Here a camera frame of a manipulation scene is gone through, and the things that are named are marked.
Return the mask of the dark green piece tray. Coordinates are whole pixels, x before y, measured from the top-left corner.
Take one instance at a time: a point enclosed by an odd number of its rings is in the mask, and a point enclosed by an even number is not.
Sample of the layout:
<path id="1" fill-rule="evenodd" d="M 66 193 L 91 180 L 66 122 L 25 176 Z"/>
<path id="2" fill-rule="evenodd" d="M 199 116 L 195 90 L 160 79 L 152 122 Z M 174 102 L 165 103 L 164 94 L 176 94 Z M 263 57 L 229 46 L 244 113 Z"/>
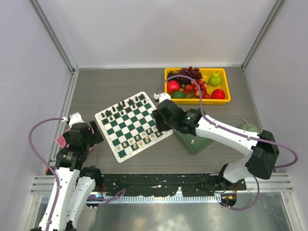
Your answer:
<path id="1" fill-rule="evenodd" d="M 213 142 L 213 140 L 209 138 L 196 135 L 195 129 L 198 127 L 197 123 L 201 117 L 202 114 L 199 108 L 189 109 L 185 112 L 184 118 L 180 121 L 180 130 L 174 130 L 175 136 L 191 155 L 199 154 Z"/>

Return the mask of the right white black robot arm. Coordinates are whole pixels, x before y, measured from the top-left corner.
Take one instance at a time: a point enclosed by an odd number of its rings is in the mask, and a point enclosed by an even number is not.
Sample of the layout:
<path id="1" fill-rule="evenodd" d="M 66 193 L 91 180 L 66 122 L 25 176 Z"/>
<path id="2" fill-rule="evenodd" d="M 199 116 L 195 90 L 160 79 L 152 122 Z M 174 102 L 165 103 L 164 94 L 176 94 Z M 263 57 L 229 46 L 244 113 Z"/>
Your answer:
<path id="1" fill-rule="evenodd" d="M 153 115 L 159 132 L 175 129 L 182 134 L 220 142 L 244 155 L 241 160 L 222 167 L 218 175 L 220 188 L 231 189 L 239 180 L 250 176 L 263 180 L 271 178 L 279 156 L 271 132 L 256 133 L 235 128 L 211 118 L 200 109 L 183 111 L 171 100 L 162 101 L 153 110 Z"/>

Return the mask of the red apple right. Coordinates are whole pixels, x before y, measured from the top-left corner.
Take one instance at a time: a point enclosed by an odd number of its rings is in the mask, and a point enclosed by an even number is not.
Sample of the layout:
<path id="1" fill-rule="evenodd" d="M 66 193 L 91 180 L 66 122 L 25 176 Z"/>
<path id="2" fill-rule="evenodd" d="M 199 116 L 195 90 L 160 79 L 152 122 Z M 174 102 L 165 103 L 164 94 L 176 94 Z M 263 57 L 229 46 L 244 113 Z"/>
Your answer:
<path id="1" fill-rule="evenodd" d="M 225 92 L 222 89 L 215 89 L 211 94 L 211 99 L 225 99 Z"/>

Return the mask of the green lime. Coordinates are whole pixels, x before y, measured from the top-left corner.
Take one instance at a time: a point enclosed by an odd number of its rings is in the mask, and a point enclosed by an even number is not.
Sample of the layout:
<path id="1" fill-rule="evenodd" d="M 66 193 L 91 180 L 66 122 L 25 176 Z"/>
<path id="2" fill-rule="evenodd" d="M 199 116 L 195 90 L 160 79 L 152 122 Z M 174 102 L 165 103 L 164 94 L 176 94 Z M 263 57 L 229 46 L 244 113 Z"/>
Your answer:
<path id="1" fill-rule="evenodd" d="M 186 99 L 187 95 L 183 91 L 174 91 L 171 95 L 172 99 Z"/>

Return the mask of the dark purple grape bunch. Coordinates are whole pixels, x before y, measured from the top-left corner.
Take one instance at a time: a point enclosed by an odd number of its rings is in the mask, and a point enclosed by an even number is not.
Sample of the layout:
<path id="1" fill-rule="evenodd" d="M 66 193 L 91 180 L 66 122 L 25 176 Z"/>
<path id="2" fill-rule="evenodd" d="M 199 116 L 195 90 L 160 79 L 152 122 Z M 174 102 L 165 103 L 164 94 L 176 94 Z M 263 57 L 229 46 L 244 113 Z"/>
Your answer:
<path id="1" fill-rule="evenodd" d="M 202 79 L 202 73 L 200 72 L 199 68 L 193 68 L 193 67 L 188 67 L 188 68 L 182 68 L 180 69 L 178 72 L 176 72 L 177 75 L 184 75 L 184 76 L 188 76 L 194 80 L 199 80 Z M 176 81 L 178 81 L 178 83 L 180 85 L 189 85 L 191 83 L 191 81 L 187 78 L 184 77 L 176 77 L 175 78 Z"/>

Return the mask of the red cherry bunch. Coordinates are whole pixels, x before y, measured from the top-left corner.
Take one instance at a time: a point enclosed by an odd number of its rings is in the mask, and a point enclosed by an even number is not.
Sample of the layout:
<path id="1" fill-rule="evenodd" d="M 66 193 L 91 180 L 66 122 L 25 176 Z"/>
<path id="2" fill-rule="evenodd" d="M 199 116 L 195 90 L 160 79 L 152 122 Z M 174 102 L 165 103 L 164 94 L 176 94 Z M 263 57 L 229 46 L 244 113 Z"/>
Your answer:
<path id="1" fill-rule="evenodd" d="M 190 85 L 185 85 L 183 87 L 183 92 L 185 92 L 186 95 L 187 95 L 186 98 L 187 99 L 199 98 L 198 86 L 200 87 L 202 98 L 203 99 L 210 99 L 211 96 L 207 92 L 208 83 L 206 83 L 202 79 L 197 80 L 197 85 L 192 81 Z"/>

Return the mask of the red apple left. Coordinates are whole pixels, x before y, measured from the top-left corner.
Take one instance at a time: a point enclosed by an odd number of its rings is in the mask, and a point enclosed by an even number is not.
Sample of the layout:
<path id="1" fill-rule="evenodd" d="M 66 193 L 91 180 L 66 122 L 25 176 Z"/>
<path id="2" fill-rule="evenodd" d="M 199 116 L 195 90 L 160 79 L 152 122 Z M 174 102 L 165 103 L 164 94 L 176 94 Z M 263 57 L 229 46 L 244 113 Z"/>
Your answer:
<path id="1" fill-rule="evenodd" d="M 171 80 L 167 83 L 167 92 L 172 94 L 175 91 L 180 90 L 180 84 L 176 80 Z"/>

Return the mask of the black grape bunch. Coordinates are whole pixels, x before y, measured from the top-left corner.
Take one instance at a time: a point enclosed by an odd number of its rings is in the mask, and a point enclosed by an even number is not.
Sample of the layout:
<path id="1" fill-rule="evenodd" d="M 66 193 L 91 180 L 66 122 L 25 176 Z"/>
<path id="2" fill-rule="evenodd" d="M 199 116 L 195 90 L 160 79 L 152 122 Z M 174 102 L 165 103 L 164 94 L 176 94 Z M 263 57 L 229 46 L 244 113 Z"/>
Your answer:
<path id="1" fill-rule="evenodd" d="M 168 72 L 167 74 L 167 81 L 170 82 L 170 81 L 178 81 L 178 78 L 177 77 L 173 77 L 173 76 L 176 76 L 179 72 L 178 71 L 170 71 Z"/>

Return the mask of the red apple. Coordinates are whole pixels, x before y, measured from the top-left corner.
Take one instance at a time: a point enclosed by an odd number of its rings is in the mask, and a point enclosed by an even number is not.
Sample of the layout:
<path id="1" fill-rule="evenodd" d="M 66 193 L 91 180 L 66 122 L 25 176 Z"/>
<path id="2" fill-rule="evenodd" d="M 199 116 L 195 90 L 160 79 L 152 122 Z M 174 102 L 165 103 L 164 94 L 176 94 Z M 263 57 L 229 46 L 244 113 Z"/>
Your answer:
<path id="1" fill-rule="evenodd" d="M 175 91 L 180 90 L 180 84 L 176 80 L 171 80 L 167 83 L 167 92 L 172 94 Z"/>
<path id="2" fill-rule="evenodd" d="M 215 89 L 211 94 L 211 99 L 225 99 L 225 92 L 222 89 Z"/>

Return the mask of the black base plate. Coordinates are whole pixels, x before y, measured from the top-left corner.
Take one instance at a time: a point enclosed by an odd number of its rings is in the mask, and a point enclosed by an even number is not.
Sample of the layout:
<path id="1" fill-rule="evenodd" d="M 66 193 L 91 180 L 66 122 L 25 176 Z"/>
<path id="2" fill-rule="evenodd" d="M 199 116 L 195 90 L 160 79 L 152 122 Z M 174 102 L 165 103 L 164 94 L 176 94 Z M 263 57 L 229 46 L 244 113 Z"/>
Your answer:
<path id="1" fill-rule="evenodd" d="M 225 191 L 217 175 L 206 173 L 194 174 L 105 174 L 103 179 L 95 186 L 98 194 L 106 193 L 114 196 L 125 189 L 125 196 L 174 196 L 178 189 L 182 195 L 208 196 Z"/>

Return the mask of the green pear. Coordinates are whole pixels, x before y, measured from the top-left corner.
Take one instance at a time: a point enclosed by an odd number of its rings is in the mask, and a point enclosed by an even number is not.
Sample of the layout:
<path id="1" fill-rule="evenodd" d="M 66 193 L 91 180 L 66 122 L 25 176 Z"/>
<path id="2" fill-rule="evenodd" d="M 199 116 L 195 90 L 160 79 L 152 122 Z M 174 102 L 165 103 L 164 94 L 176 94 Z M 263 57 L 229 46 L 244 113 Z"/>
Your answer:
<path id="1" fill-rule="evenodd" d="M 210 86 L 213 86 L 213 87 L 216 87 L 221 83 L 221 76 L 218 73 L 218 71 L 216 71 L 210 76 L 210 78 L 208 79 L 208 83 Z"/>

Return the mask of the green netted melon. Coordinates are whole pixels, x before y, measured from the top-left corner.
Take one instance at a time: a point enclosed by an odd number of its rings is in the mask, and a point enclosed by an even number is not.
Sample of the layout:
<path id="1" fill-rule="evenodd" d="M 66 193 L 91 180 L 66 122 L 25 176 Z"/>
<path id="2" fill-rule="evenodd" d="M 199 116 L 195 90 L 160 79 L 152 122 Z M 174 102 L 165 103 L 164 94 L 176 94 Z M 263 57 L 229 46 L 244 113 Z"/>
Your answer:
<path id="1" fill-rule="evenodd" d="M 245 131 L 250 131 L 250 132 L 255 132 L 255 133 L 258 133 L 258 134 L 261 133 L 261 129 L 258 126 L 254 125 L 252 123 L 249 123 L 245 119 L 242 119 L 242 121 L 243 121 L 243 123 L 238 126 L 239 129 L 242 129 L 242 130 L 245 130 Z"/>

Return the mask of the yellow plastic fruit tray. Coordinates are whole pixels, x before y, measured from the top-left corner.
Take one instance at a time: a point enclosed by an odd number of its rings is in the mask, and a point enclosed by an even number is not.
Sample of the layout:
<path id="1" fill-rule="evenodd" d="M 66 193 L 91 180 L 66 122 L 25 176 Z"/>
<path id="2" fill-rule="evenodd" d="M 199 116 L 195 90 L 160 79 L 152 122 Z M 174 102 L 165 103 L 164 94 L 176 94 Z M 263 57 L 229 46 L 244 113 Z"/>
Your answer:
<path id="1" fill-rule="evenodd" d="M 223 68 L 169 67 L 165 69 L 164 91 L 177 104 L 224 105 L 231 101 Z"/>

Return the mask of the pink box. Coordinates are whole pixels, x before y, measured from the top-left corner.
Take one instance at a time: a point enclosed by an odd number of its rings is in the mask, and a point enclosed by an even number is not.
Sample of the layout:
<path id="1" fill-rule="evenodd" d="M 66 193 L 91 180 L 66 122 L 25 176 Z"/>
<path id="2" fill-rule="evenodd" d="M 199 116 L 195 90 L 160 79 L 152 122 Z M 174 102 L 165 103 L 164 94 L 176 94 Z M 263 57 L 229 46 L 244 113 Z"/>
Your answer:
<path id="1" fill-rule="evenodd" d="M 66 139 L 64 137 L 64 134 L 69 132 L 71 128 L 68 128 L 67 130 L 65 130 L 65 132 L 59 136 L 58 138 L 55 139 L 55 141 L 58 143 L 58 145 L 61 147 L 61 148 L 65 148 L 65 147 L 69 147 L 69 144 L 67 144 L 66 142 Z M 92 147 L 89 148 L 89 152 L 96 146 L 97 144 L 94 144 Z"/>

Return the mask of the green white chess board mat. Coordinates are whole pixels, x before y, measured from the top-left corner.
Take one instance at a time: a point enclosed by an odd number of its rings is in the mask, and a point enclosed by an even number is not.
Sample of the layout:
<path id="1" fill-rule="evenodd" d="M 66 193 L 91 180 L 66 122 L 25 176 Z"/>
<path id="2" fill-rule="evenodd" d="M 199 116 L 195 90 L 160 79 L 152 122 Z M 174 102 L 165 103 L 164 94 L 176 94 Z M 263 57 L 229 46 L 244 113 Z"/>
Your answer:
<path id="1" fill-rule="evenodd" d="M 155 109 L 156 106 L 150 97 L 141 91 L 95 114 L 95 119 L 117 162 L 122 163 L 173 134 L 173 131 L 169 130 L 160 132 L 159 137 L 156 136 L 159 131 L 153 130 L 153 126 L 156 126 L 153 116 Z M 146 137 L 149 137 L 148 143 L 145 142 Z"/>

